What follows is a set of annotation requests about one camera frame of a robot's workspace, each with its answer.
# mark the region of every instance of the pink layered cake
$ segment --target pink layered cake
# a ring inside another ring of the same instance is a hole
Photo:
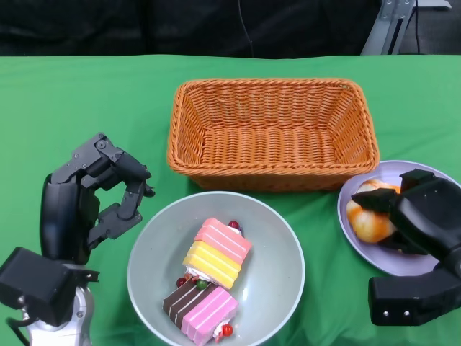
[[[208,283],[197,287],[187,280],[164,299],[164,311],[170,320],[196,345],[203,346],[212,338],[217,341],[232,334],[228,322],[237,313],[238,302],[223,288]]]
[[[251,249],[251,243],[240,232],[215,218],[204,223],[194,240],[201,240],[222,252],[238,265],[242,265]]]
[[[192,277],[231,289],[251,243],[238,229],[209,218],[194,238],[183,265]]]

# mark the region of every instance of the orange wicker basket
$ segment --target orange wicker basket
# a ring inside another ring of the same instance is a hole
[[[182,84],[167,161],[206,190],[335,190],[380,155],[362,90],[344,79]]]

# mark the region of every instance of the green tablecloth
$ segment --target green tablecloth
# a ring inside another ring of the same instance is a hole
[[[132,309],[126,269],[144,223],[165,205],[198,191],[166,165],[175,89],[183,81],[208,77],[324,76],[349,78],[363,88],[383,160],[421,162],[461,181],[461,57],[0,58],[0,261],[15,246],[40,251],[38,221],[45,176],[70,159],[78,145],[104,131],[115,145],[149,166],[157,196],[143,201],[143,224],[117,241],[106,241],[91,256],[89,267],[101,271],[100,283],[91,284],[97,302],[91,326],[94,345],[161,345]],[[102,207],[118,201],[122,191],[118,187],[99,193]],[[356,254],[343,236],[336,214],[337,192],[252,195],[293,227],[307,271],[297,311],[269,345],[461,343],[461,311],[417,328],[370,323],[367,281],[382,273]],[[1,320],[10,315],[19,317],[0,307]],[[2,345],[19,345],[4,324],[0,335]]]

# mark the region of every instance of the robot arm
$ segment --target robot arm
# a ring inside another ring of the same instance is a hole
[[[379,189],[352,199],[387,213],[405,241],[440,262],[420,276],[371,278],[368,299],[376,325],[417,326],[461,306],[461,188],[419,169],[401,177],[400,194]]]
[[[79,146],[69,162],[45,179],[40,211],[42,255],[17,247],[0,267],[0,302],[22,310],[23,321],[7,319],[24,345],[87,346],[93,297],[87,284],[98,272],[85,265],[91,250],[141,222],[138,206],[153,197],[151,173],[103,133]],[[94,194],[123,182],[121,203],[101,213]]]
[[[42,194],[40,243],[52,260],[84,265],[92,249],[116,239],[141,222],[138,206],[155,192],[146,184],[151,173],[103,133],[79,146],[69,162],[50,174]],[[122,202],[99,212],[95,191],[123,182]]]

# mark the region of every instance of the plate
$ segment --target plate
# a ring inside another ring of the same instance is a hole
[[[376,244],[368,244],[360,241],[352,230],[351,224],[347,219],[346,204],[351,200],[351,196],[357,192],[360,185],[370,179],[379,179],[389,184],[400,186],[402,173],[413,169],[423,169],[435,173],[436,176],[448,179],[461,187],[451,177],[436,170],[435,168],[417,164],[409,161],[382,161],[380,165],[368,174],[357,175],[344,184],[338,198],[338,217],[339,223],[343,228],[344,235],[354,249],[371,265],[395,276],[417,276],[431,272],[438,263],[437,259],[430,255],[420,256],[414,254],[402,254],[392,249],[386,249]]]

